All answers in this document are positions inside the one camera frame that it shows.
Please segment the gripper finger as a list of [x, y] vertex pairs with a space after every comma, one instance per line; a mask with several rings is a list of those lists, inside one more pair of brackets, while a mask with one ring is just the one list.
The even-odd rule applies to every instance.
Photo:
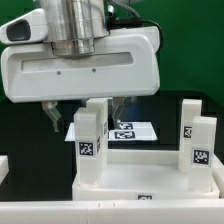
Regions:
[[42, 103], [42, 109], [52, 121], [55, 132], [59, 131], [58, 121], [62, 118], [62, 115], [57, 109], [57, 105], [58, 105], [57, 101], [44, 101]]
[[114, 97], [112, 99], [112, 121], [113, 128], [117, 129], [120, 123], [120, 114], [124, 108], [125, 97]]

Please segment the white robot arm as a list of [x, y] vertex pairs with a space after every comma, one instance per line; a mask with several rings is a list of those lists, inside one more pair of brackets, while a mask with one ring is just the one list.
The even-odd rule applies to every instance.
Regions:
[[33, 0], [38, 8], [0, 26], [1, 74], [14, 103], [40, 102], [54, 124], [59, 101], [153, 95], [162, 35], [139, 14], [112, 19], [117, 0]]

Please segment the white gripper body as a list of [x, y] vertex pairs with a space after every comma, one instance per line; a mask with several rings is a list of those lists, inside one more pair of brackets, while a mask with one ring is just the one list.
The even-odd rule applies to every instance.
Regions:
[[108, 31], [100, 17], [35, 9], [0, 26], [0, 42], [13, 102], [153, 95], [160, 87], [155, 26]]

